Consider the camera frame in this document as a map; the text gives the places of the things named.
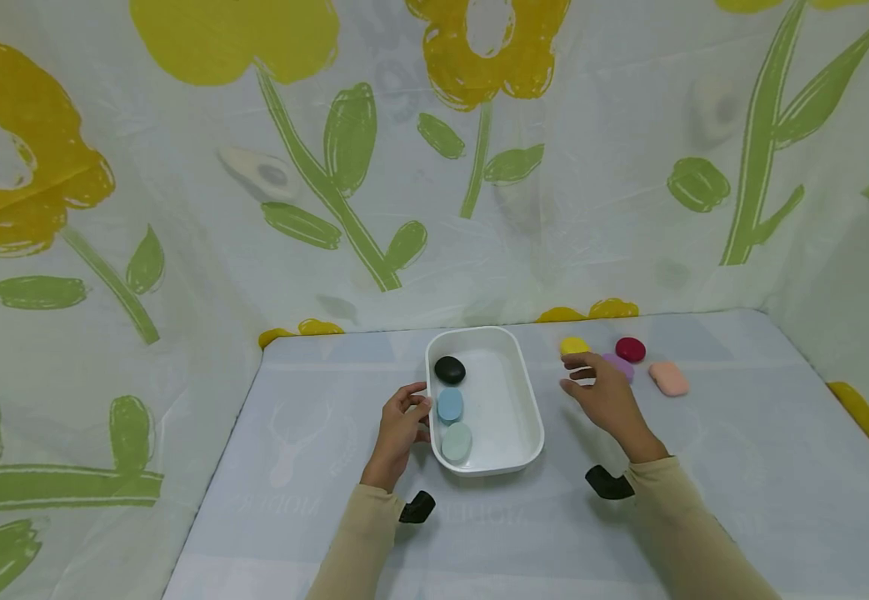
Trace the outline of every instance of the purple stone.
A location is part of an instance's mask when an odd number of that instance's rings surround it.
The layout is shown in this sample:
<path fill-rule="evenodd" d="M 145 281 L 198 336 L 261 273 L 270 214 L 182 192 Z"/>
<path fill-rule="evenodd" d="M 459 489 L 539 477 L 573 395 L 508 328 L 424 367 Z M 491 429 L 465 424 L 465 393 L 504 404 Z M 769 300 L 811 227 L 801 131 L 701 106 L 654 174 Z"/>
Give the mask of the purple stone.
<path fill-rule="evenodd" d="M 601 354 L 601 356 L 604 360 L 610 362 L 611 365 L 617 367 L 617 371 L 624 373 L 625 377 L 627 377 L 628 383 L 634 381 L 634 365 L 631 365 L 630 362 L 616 354 Z"/>

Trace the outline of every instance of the red stone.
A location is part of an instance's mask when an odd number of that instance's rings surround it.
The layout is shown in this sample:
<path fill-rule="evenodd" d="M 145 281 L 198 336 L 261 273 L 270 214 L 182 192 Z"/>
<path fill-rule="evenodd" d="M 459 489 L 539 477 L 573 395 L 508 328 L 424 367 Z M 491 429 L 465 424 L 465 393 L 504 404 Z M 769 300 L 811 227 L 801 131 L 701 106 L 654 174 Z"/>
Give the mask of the red stone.
<path fill-rule="evenodd" d="M 647 355 L 647 348 L 644 348 L 641 340 L 636 338 L 622 338 L 617 340 L 615 354 L 630 363 L 639 363 L 644 360 L 644 356 Z"/>

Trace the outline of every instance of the deer print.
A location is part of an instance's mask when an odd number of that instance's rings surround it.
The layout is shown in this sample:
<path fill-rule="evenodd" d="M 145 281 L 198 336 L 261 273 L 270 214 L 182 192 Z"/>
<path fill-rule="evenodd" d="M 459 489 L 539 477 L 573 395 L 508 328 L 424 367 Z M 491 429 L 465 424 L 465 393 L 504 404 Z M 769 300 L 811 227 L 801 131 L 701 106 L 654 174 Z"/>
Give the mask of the deer print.
<path fill-rule="evenodd" d="M 274 467 L 271 468 L 270 474 L 272 488 L 283 488 L 288 485 L 294 476 L 294 461 L 297 459 L 297 455 L 301 454 L 301 451 L 313 442 L 314 438 L 321 434 L 321 431 L 325 430 L 327 422 L 331 421 L 331 415 L 334 412 L 333 404 L 326 404 L 327 415 L 325 415 L 324 421 L 321 422 L 321 426 L 306 437 L 301 437 L 300 440 L 291 442 L 288 440 L 287 431 L 293 429 L 293 427 L 288 426 L 284 430 L 284 434 L 277 430 L 277 412 L 281 411 L 283 406 L 283 402 L 277 405 L 277 408 L 274 409 L 271 415 L 271 421 L 267 424 L 267 428 L 271 430 L 271 435 L 277 442 L 277 461 L 274 463 Z"/>

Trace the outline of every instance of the tray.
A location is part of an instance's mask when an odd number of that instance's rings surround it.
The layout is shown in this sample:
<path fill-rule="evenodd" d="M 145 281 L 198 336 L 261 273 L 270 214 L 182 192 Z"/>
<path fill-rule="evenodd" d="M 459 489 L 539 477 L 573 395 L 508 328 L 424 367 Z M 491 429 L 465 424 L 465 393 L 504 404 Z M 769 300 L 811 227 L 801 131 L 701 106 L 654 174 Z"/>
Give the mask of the tray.
<path fill-rule="evenodd" d="M 471 451 L 463 462 L 441 455 L 447 424 L 437 417 L 437 397 L 448 387 L 434 374 L 434 363 L 451 355 L 464 363 L 467 375 L 457 385 L 464 396 L 460 423 L 472 432 Z M 521 346 L 503 327 L 453 329 L 427 345 L 427 392 L 434 400 L 430 430 L 434 456 L 462 478 L 512 473 L 541 454 L 544 427 L 527 375 Z"/>

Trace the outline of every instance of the pebble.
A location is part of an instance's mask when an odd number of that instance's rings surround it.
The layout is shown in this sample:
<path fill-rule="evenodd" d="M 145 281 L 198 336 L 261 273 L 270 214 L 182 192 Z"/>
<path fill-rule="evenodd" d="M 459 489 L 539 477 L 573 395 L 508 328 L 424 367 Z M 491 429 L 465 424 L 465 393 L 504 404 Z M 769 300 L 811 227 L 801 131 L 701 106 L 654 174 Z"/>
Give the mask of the pebble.
<path fill-rule="evenodd" d="M 448 461 L 459 463 L 471 452 L 471 440 L 471 428 L 464 423 L 454 423 L 441 440 L 441 454 Z"/>
<path fill-rule="evenodd" d="M 587 347 L 587 342 L 580 338 L 565 338 L 561 340 L 561 356 L 565 354 L 580 354 L 589 353 L 591 349 Z"/>
<path fill-rule="evenodd" d="M 463 362 L 453 356 L 442 356 L 434 363 L 434 374 L 447 385 L 458 385 L 466 372 Z"/>
<path fill-rule="evenodd" d="M 647 369 L 654 383 L 664 396 L 684 396 L 691 391 L 691 384 L 674 362 L 655 362 Z"/>
<path fill-rule="evenodd" d="M 617 340 L 615 354 L 630 363 L 639 363 L 647 355 L 647 348 L 637 338 L 622 338 Z"/>
<path fill-rule="evenodd" d="M 464 397 L 457 387 L 445 387 L 437 397 L 437 416 L 441 421 L 451 424 L 464 412 Z"/>
<path fill-rule="evenodd" d="M 603 357 L 604 360 L 610 362 L 611 365 L 617 367 L 617 371 L 624 373 L 624 377 L 627 378 L 628 383 L 634 381 L 634 366 L 632 366 L 630 362 L 624 360 L 616 354 L 604 354 Z"/>

